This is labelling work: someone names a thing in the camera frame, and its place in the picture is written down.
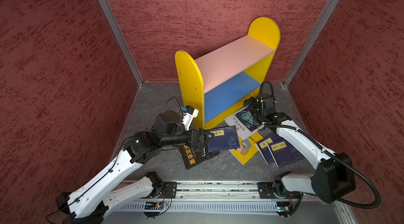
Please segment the dark blue book yellow label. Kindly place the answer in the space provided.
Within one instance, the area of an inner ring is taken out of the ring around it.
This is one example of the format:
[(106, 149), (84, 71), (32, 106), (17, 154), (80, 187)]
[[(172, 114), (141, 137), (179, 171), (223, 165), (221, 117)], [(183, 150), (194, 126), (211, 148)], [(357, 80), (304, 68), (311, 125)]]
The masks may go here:
[(212, 138), (216, 145), (216, 151), (237, 149), (240, 147), (237, 130), (235, 126), (209, 129), (215, 134)]

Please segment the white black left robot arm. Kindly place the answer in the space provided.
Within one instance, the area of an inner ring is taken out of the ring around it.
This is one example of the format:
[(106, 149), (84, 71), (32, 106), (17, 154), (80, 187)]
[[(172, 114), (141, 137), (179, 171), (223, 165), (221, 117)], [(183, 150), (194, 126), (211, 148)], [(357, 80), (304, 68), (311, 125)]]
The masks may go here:
[(166, 111), (156, 117), (151, 129), (130, 137), (117, 156), (87, 184), (74, 192), (63, 192), (57, 199), (58, 210), (66, 214), (65, 224), (100, 224), (104, 218), (127, 203), (163, 194), (163, 181), (156, 172), (148, 172), (139, 181), (116, 189), (127, 176), (159, 155), (164, 146), (207, 146), (215, 135), (192, 125), (198, 110), (187, 106), (181, 113)]

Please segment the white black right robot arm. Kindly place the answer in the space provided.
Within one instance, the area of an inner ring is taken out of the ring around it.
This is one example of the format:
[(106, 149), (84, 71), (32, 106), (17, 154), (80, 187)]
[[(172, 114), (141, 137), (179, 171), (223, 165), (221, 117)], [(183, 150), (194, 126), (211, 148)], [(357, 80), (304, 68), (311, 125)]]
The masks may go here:
[(286, 172), (274, 179), (272, 189), (278, 198), (283, 198), (296, 191), (315, 195), (326, 203), (337, 199), (356, 189), (354, 173), (348, 167), (352, 165), (349, 156), (344, 153), (333, 160), (326, 152), (334, 151), (309, 139), (309, 135), (285, 113), (276, 112), (275, 108), (265, 108), (265, 102), (254, 97), (243, 102), (253, 117), (253, 122), (260, 123), (275, 131), (279, 137), (291, 144), (312, 165), (313, 174), (294, 174)]

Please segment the yellow pink blue bookshelf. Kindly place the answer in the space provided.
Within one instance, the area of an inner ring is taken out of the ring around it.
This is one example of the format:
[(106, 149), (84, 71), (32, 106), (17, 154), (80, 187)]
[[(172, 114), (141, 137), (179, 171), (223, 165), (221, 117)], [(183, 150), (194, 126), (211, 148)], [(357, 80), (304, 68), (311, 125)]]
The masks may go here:
[(280, 42), (280, 29), (268, 17), (255, 19), (247, 35), (193, 59), (179, 50), (175, 64), (184, 105), (199, 111), (193, 124), (211, 129), (258, 95)]

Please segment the white book with galaxy picture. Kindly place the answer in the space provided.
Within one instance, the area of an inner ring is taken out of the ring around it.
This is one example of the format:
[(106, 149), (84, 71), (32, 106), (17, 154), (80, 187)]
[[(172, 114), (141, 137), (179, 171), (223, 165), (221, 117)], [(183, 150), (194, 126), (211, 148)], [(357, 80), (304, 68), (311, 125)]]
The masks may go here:
[(247, 108), (238, 110), (236, 113), (226, 117), (224, 121), (228, 126), (236, 127), (237, 135), (241, 140), (264, 128), (264, 125)]

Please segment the black book with yellow text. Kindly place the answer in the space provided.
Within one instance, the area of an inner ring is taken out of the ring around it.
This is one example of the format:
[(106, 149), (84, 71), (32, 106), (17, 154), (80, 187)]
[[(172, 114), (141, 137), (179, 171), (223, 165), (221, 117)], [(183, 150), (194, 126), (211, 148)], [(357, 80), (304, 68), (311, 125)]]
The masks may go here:
[(181, 145), (178, 150), (186, 170), (190, 170), (221, 154), (219, 151), (209, 152), (207, 146), (195, 148)]

